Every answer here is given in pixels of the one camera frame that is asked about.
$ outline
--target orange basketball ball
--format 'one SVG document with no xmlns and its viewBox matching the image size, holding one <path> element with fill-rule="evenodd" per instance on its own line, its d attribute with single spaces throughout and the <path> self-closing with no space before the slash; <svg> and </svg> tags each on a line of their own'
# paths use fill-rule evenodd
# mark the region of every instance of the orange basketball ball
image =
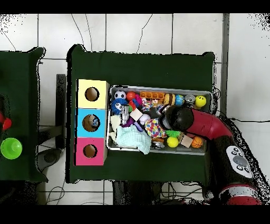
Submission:
<svg viewBox="0 0 270 224">
<path fill-rule="evenodd" d="M 200 138 L 200 137 L 198 137 L 198 136 L 195 136 L 195 137 L 193 138 L 193 141 L 192 141 L 192 143 L 191 143 L 191 146 L 192 146 L 193 148 L 200 148 L 202 145 L 203 145 L 203 139 Z"/>
</svg>

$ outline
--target blue ball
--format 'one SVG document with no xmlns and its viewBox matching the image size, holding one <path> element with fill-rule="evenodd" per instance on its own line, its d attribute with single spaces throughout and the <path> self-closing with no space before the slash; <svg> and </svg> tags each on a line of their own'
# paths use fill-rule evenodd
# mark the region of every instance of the blue ball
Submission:
<svg viewBox="0 0 270 224">
<path fill-rule="evenodd" d="M 175 96 L 175 105 L 182 106 L 184 102 L 185 102 L 185 98 L 182 95 Z"/>
</svg>

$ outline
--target orange toy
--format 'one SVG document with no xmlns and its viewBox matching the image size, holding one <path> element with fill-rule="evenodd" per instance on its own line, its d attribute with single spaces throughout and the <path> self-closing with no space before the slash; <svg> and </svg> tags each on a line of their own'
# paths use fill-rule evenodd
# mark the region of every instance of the orange toy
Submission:
<svg viewBox="0 0 270 224">
<path fill-rule="evenodd" d="M 164 99 L 164 95 L 164 92 L 140 92 L 140 97 L 147 99 Z"/>
<path fill-rule="evenodd" d="M 191 146 L 192 146 L 193 148 L 200 148 L 202 145 L 203 145 L 203 139 L 200 138 L 200 137 L 198 137 L 198 136 L 195 136 L 195 137 L 193 138 L 193 141 L 192 141 L 192 143 L 191 143 Z"/>
</svg>

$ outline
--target green table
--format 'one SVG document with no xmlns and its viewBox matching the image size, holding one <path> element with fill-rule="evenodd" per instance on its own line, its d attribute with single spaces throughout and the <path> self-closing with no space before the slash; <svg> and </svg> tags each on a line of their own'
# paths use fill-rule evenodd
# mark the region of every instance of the green table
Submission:
<svg viewBox="0 0 270 224">
<path fill-rule="evenodd" d="M 108 151 L 104 166 L 74 166 L 76 79 L 130 85 L 212 91 L 215 56 L 86 52 L 74 45 L 67 54 L 66 181 L 140 180 L 206 182 L 205 157 L 197 155 Z"/>
<path fill-rule="evenodd" d="M 44 48 L 29 52 L 0 52 L 0 95 L 4 97 L 4 113 L 12 120 L 12 128 L 0 137 L 17 138 L 23 145 L 15 160 L 0 155 L 0 180 L 46 181 L 35 166 L 38 145 L 38 76 L 37 63 Z"/>
</svg>

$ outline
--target yellow smiley ball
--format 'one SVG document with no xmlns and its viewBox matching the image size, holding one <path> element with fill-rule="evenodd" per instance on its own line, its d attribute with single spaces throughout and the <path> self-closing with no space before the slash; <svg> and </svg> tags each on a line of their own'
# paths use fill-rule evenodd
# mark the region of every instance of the yellow smiley ball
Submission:
<svg viewBox="0 0 270 224">
<path fill-rule="evenodd" d="M 167 144 L 168 144 L 168 146 L 171 147 L 171 148 L 177 147 L 178 144 L 179 144 L 178 138 L 168 137 L 168 139 L 167 139 Z"/>
<path fill-rule="evenodd" d="M 206 104 L 206 98 L 204 96 L 197 96 L 195 99 L 195 105 L 197 107 L 203 107 Z"/>
</svg>

